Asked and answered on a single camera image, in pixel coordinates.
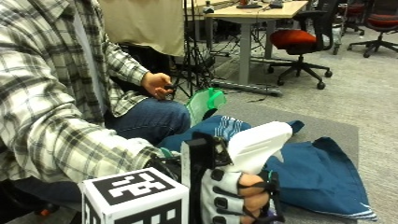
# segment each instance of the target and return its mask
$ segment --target blue cloth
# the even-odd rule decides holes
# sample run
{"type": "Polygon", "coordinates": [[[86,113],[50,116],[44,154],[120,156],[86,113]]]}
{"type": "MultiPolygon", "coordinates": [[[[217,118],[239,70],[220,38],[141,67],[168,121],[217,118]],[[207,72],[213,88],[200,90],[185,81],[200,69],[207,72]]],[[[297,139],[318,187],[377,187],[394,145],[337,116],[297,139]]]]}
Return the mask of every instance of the blue cloth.
{"type": "Polygon", "coordinates": [[[165,147],[169,150],[180,152],[181,143],[192,139],[193,132],[208,133],[213,136],[223,136],[229,140],[236,133],[251,129],[247,122],[231,117],[216,115],[193,126],[185,133],[167,137],[157,147],[165,147]]]}
{"type": "MultiPolygon", "coordinates": [[[[288,122],[297,133],[305,124],[300,120],[288,122]]],[[[225,117],[213,116],[185,133],[167,137],[160,147],[180,151],[183,141],[192,139],[193,132],[224,136],[252,128],[251,124],[225,117]]],[[[268,170],[279,172],[281,201],[317,213],[354,219],[376,220],[357,169],[344,150],[329,137],[313,143],[285,144],[281,149],[284,163],[272,157],[268,170]]]]}

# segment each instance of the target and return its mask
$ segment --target patterned fabric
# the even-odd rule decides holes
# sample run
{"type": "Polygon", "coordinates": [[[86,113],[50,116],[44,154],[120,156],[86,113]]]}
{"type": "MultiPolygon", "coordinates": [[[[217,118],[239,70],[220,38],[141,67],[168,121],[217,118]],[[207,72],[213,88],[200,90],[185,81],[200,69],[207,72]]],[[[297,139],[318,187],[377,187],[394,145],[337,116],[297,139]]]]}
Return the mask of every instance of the patterned fabric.
{"type": "Polygon", "coordinates": [[[74,15],[82,15],[104,101],[116,117],[144,96],[111,77],[141,84],[148,70],[112,44],[96,1],[3,0],[0,3],[0,180],[84,179],[141,169],[152,151],[104,128],[74,15]]]}

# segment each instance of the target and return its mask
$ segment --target table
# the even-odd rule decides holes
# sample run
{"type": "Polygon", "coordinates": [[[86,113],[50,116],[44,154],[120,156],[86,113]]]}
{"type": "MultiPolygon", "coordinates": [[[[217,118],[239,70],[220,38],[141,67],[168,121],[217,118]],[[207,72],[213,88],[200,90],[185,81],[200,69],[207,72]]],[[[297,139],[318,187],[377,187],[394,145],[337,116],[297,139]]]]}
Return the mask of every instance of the table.
{"type": "Polygon", "coordinates": [[[240,65],[239,65],[239,81],[237,83],[215,80],[216,84],[243,88],[247,91],[261,91],[263,93],[281,94],[277,90],[269,88],[263,89],[257,86],[249,85],[249,65],[252,58],[252,24],[267,21],[267,42],[265,42],[265,59],[271,60],[273,57],[273,44],[271,42],[271,35],[275,32],[275,24],[279,19],[291,19],[296,13],[306,6],[308,1],[285,2],[284,8],[273,8],[271,10],[263,10],[263,8],[237,8],[231,6],[215,11],[215,13],[207,14],[207,18],[213,18],[225,21],[236,22],[241,24],[241,38],[240,38],[240,65]]]}

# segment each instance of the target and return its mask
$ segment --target red office chair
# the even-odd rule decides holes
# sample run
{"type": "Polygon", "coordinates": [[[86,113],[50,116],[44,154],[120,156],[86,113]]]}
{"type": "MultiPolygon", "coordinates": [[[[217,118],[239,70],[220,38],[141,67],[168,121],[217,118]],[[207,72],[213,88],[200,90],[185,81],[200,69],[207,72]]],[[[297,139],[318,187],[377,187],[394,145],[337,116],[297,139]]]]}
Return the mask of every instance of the red office chair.
{"type": "Polygon", "coordinates": [[[372,50],[377,52],[380,47],[398,52],[398,43],[390,43],[384,40],[384,34],[398,33],[398,1],[397,0],[376,0],[369,2],[366,13],[366,26],[380,32],[377,40],[350,43],[348,50],[352,50],[354,45],[365,45],[366,50],[364,57],[370,57],[372,50]]]}
{"type": "Polygon", "coordinates": [[[272,43],[279,49],[285,49],[288,54],[299,55],[299,61],[292,63],[272,63],[269,73],[273,73],[275,67],[291,66],[291,68],[279,76],[277,85],[284,85],[283,78],[296,71],[300,76],[301,70],[305,70],[316,79],[318,79],[317,88],[325,89],[322,77],[312,70],[325,69],[325,77],[332,77],[333,73],[329,67],[304,63],[304,54],[328,50],[333,46],[332,23],[337,14],[338,0],[320,0],[314,10],[302,11],[295,16],[300,22],[301,30],[280,30],[272,34],[272,43]],[[314,35],[308,32],[306,20],[313,20],[314,35]],[[328,44],[324,43],[324,36],[328,37],[328,44]]]}
{"type": "Polygon", "coordinates": [[[346,5],[342,5],[338,7],[340,9],[340,14],[345,14],[345,11],[348,10],[346,16],[345,16],[345,30],[344,33],[348,32],[348,28],[352,28],[354,32],[360,31],[360,35],[365,34],[365,30],[360,28],[358,26],[358,20],[361,20],[365,9],[366,9],[366,4],[365,3],[349,3],[346,5]]]}

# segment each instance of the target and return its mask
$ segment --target person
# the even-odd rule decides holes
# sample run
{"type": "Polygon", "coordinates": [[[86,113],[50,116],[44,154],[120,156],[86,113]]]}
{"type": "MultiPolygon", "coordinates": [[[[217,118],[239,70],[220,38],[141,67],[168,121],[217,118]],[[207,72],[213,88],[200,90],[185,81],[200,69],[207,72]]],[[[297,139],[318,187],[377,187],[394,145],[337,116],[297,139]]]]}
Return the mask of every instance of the person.
{"type": "MultiPolygon", "coordinates": [[[[163,156],[155,145],[189,128],[189,113],[165,100],[171,76],[108,40],[95,0],[4,0],[0,14],[0,181],[47,201],[79,202],[76,183],[163,156]],[[113,77],[153,97],[123,91],[113,77]]],[[[244,174],[239,183],[259,181],[244,174]]],[[[268,193],[241,194],[259,215],[268,193]]]]}

